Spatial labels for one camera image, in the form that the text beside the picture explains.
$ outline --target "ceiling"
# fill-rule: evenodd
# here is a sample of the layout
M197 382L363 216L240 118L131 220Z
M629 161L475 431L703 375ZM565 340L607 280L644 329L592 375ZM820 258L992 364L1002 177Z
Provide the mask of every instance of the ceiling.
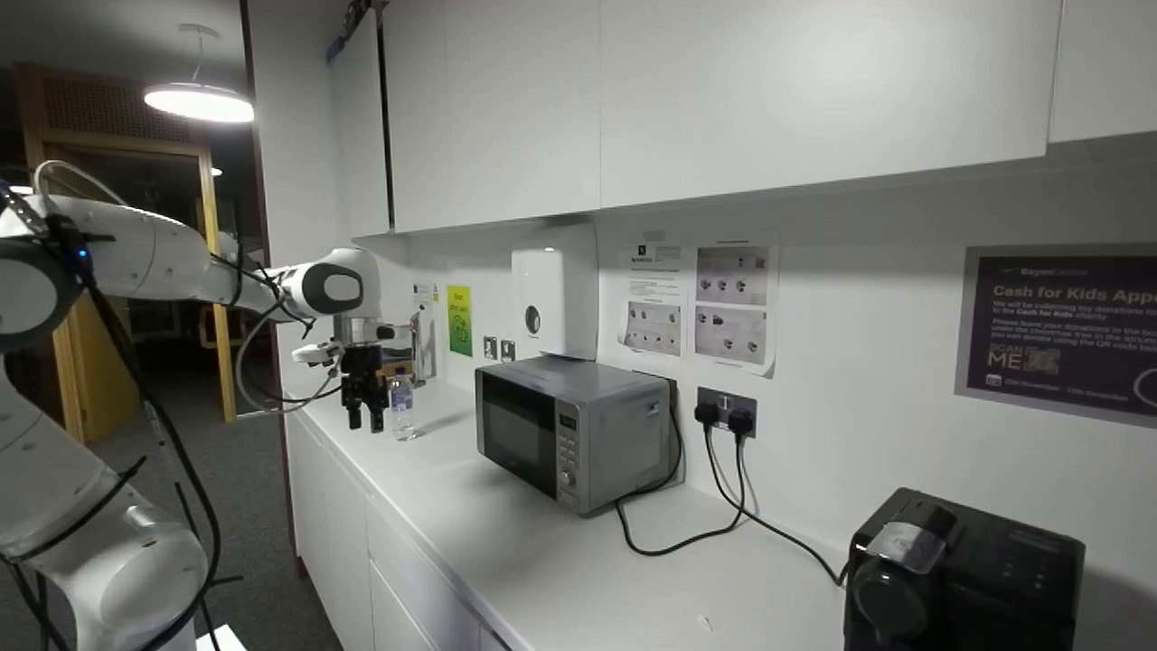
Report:
M140 84L193 78L199 41L180 20L222 34L201 41L201 84L245 88L244 0L4 0L0 70L40 60Z

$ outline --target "wall sign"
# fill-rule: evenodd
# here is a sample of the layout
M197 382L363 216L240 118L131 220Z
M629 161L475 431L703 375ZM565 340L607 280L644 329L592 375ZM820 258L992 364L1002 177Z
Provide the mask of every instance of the wall sign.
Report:
M1157 418L1157 252L969 252L964 390Z
M446 308L447 308L447 349L475 359L469 286L447 286Z

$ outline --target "upper cabinet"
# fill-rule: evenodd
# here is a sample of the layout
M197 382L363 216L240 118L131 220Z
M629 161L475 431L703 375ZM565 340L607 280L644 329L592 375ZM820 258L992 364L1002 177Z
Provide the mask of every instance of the upper cabinet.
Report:
M383 19L397 231L1026 158L1051 126L1059 0L392 0Z
M392 0L394 228L601 205L595 0Z
M335 195L346 239L392 231L387 116L377 12L330 64Z
M1051 142L1157 129L1157 3L1064 0Z
M603 0L603 205L1043 154L1059 0Z

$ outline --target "ceiling light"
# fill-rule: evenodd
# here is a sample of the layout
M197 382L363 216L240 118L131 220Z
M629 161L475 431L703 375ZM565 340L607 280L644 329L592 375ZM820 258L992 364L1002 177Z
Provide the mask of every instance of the ceiling light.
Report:
M253 123L253 105L228 88L162 84L145 90L145 105L201 123Z
M180 84L158 84L145 90L145 105L180 116L180 118L199 118L199 123L253 123L253 101L244 99L240 90L228 88L211 88L201 84L201 64L206 64L206 41L218 41L222 34L180 20L178 34L197 35L197 70L193 78Z

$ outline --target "cabinet door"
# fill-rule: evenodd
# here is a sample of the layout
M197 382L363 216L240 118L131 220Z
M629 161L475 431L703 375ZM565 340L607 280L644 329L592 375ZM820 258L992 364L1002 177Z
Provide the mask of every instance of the cabinet door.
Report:
M1155 0L1064 0L1051 142L1157 129L1155 70Z
M394 0L397 231L595 205L595 0Z
M462 603L457 578L415 544L392 504L371 507L370 562L434 648L479 648L485 624Z
M346 239L392 231L387 116L377 35L377 12L370 12L330 70L339 224Z
M344 648L370 648L365 490L309 417L289 417L294 531L318 600Z
M1043 154L1059 0L603 0L603 205Z
M294 504L294 544L305 566L318 565L318 521L322 521L322 490L318 490L318 462L322 449L316 443L309 422L300 417L284 417L284 454L289 454L289 504Z
M370 600L377 651L432 651L432 639L421 632L392 578L377 565L370 565Z

